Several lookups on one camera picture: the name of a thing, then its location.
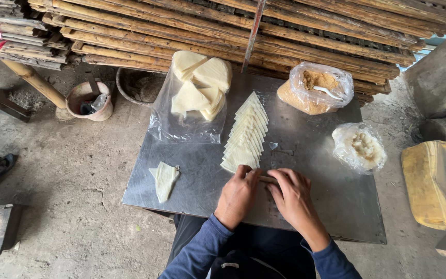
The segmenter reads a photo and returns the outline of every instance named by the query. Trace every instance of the dark pants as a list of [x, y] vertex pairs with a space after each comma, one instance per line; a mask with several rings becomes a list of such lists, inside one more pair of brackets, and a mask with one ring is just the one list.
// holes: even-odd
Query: dark pants
[[[167, 266], [199, 232], [207, 219], [176, 214], [173, 220], [177, 232]], [[301, 240], [302, 236], [295, 231], [240, 224], [218, 257], [225, 257], [233, 250], [243, 250], [249, 257], [260, 259], [273, 266], [287, 279], [316, 278], [313, 258], [300, 245]]]

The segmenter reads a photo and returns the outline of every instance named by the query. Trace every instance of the plastic bag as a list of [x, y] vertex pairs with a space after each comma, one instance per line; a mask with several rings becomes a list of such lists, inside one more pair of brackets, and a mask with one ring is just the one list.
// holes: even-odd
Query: plastic bag
[[153, 104], [147, 131], [165, 143], [220, 143], [220, 134], [226, 118], [226, 92], [223, 92], [223, 105], [212, 121], [202, 116], [200, 111], [188, 111], [186, 117], [171, 112], [172, 98], [177, 95], [183, 82], [173, 70], [173, 60], [161, 87], [158, 98]]
[[[332, 76], [338, 82], [338, 85], [331, 88], [330, 92], [334, 96], [342, 98], [342, 100], [337, 100], [320, 90], [306, 89], [306, 84], [303, 82], [305, 71]], [[320, 79], [323, 80], [322, 83], [324, 84], [332, 84], [324, 76], [321, 76]], [[338, 68], [302, 62], [290, 71], [289, 79], [278, 89], [277, 93], [283, 102], [307, 114], [316, 115], [335, 112], [338, 108], [349, 104], [354, 97], [354, 82], [350, 73]]]
[[99, 111], [106, 104], [107, 99], [108, 99], [108, 95], [107, 94], [101, 94], [101, 95], [99, 95], [96, 98], [96, 100], [91, 105], [91, 107], [93, 109], [95, 109], [96, 111]]
[[359, 174], [373, 174], [387, 161], [387, 154], [376, 129], [364, 122], [344, 123], [331, 134], [333, 155]]

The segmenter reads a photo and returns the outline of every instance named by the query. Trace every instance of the stack of bamboo racks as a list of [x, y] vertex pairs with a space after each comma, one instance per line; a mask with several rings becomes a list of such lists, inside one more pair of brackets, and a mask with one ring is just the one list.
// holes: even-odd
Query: stack of bamboo racks
[[[252, 0], [28, 1], [46, 12], [45, 23], [62, 27], [75, 42], [72, 51], [88, 63], [158, 72], [168, 71], [177, 50], [220, 57], [239, 69], [257, 6]], [[361, 105], [388, 94], [387, 80], [400, 73], [396, 64], [411, 65], [412, 51], [424, 47], [420, 37], [446, 34], [446, 14], [437, 6], [425, 6], [423, 14], [416, 0], [360, 2], [267, 0], [248, 72], [287, 79], [292, 67], [310, 61], [350, 72]]]
[[59, 29], [41, 21], [24, 0], [0, 0], [0, 59], [60, 70], [68, 62], [71, 43]]

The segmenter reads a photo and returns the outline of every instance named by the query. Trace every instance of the bag of brown filling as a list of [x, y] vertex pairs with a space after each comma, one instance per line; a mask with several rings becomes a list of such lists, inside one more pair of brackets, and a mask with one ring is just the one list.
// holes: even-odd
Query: bag of brown filling
[[[314, 89], [319, 86], [324, 91]], [[302, 62], [290, 71], [289, 79], [278, 88], [285, 103], [310, 115], [335, 112], [350, 103], [354, 96], [352, 75], [335, 67]]]

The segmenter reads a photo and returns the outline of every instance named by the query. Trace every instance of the hand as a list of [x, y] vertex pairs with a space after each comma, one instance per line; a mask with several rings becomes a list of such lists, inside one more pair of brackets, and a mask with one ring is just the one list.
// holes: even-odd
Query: hand
[[261, 171], [253, 170], [247, 165], [239, 165], [235, 175], [223, 187], [214, 217], [229, 231], [237, 227], [254, 205], [256, 185]]
[[275, 184], [268, 184], [283, 218], [304, 237], [313, 252], [325, 249], [330, 244], [330, 236], [314, 209], [311, 180], [287, 168], [269, 170], [268, 174], [275, 177], [282, 188], [280, 191]]

